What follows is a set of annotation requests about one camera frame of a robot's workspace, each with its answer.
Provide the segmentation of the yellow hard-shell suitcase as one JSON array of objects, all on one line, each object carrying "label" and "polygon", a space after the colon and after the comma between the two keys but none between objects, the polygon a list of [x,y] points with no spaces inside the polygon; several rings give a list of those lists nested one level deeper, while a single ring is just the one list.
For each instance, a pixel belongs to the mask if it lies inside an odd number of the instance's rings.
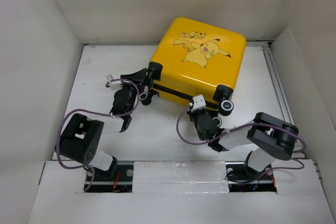
[{"label": "yellow hard-shell suitcase", "polygon": [[229,116],[246,43],[237,32],[178,17],[149,61],[147,87],[183,106],[202,95],[206,109]]}]

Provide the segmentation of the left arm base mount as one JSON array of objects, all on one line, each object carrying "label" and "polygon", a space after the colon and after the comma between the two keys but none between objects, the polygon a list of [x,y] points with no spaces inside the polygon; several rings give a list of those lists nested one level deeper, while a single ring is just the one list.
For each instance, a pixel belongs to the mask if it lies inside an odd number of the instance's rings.
[{"label": "left arm base mount", "polygon": [[118,162],[112,170],[101,171],[95,169],[95,176],[92,178],[92,171],[85,168],[86,179],[83,186],[86,193],[131,193],[133,187],[134,162]]}]

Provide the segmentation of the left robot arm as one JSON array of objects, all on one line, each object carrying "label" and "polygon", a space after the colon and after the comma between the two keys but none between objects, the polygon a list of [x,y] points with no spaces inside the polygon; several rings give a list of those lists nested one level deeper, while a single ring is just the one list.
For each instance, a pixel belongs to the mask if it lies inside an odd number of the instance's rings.
[{"label": "left robot arm", "polygon": [[139,105],[146,84],[150,83],[148,70],[141,69],[132,74],[121,75],[119,79],[107,76],[106,86],[120,82],[121,89],[115,92],[112,108],[108,114],[85,109],[69,112],[59,127],[55,152],[58,163],[65,169],[85,168],[97,172],[105,180],[117,175],[117,159],[98,150],[105,122],[93,120],[87,114],[106,117],[112,122],[112,130],[124,132],[132,121],[131,114]]}]

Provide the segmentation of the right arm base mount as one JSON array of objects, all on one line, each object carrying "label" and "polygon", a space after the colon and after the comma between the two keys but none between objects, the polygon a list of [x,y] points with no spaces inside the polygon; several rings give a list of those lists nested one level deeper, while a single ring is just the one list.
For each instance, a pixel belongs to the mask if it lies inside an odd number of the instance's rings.
[{"label": "right arm base mount", "polygon": [[271,172],[257,179],[262,172],[250,169],[243,162],[226,162],[225,180],[230,193],[276,193],[275,179]]}]

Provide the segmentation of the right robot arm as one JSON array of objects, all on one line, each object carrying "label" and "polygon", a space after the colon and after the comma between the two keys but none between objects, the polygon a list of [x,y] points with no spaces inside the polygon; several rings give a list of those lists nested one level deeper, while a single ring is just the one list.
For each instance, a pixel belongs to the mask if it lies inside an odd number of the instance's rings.
[{"label": "right robot arm", "polygon": [[188,110],[186,114],[194,123],[200,144],[206,144],[216,152],[227,152],[248,144],[258,147],[247,154],[241,168],[229,173],[238,176],[237,183],[259,179],[276,160],[291,160],[299,139],[296,126],[264,112],[258,112],[250,122],[231,129],[221,128],[221,119],[212,117],[207,109]]}]

